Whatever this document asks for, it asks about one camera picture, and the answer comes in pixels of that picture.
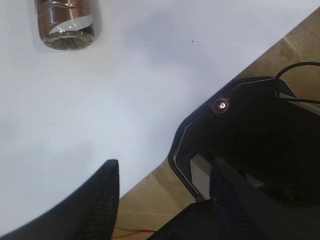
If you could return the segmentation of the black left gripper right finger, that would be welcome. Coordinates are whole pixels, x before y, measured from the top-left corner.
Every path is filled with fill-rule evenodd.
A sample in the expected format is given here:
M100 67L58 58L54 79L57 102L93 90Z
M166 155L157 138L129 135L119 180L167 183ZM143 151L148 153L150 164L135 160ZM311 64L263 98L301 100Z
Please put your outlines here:
M190 204L152 240L318 240L320 209L287 208L222 159L211 163L210 199Z

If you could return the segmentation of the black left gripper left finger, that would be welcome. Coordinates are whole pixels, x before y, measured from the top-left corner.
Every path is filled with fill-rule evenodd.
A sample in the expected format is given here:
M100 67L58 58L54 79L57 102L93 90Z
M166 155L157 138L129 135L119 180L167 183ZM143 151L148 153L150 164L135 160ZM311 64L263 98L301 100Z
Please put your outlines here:
M109 240L120 200L119 163L107 160L55 207L2 240Z

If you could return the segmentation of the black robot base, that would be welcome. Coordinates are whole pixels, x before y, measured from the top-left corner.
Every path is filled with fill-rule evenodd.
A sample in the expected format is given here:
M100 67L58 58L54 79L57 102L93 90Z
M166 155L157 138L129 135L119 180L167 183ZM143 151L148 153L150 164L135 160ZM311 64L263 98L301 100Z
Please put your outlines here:
M256 178L286 207L320 205L320 110L281 79L233 80L180 124L168 163L193 197L196 155Z

